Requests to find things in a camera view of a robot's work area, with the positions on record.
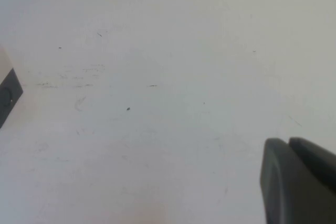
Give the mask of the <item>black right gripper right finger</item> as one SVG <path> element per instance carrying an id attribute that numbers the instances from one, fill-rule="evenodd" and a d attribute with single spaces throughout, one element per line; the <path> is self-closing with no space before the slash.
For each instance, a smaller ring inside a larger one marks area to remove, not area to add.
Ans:
<path id="1" fill-rule="evenodd" d="M 335 154 L 300 137 L 290 138 L 289 146 L 319 181 L 335 185 Z"/>

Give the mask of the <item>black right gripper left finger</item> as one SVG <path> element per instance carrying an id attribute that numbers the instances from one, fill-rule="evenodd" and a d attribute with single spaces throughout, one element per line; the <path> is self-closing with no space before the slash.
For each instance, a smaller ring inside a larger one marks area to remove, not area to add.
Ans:
<path id="1" fill-rule="evenodd" d="M 335 223 L 335 185 L 319 181 L 289 141 L 265 141 L 260 187 L 267 223 Z"/>

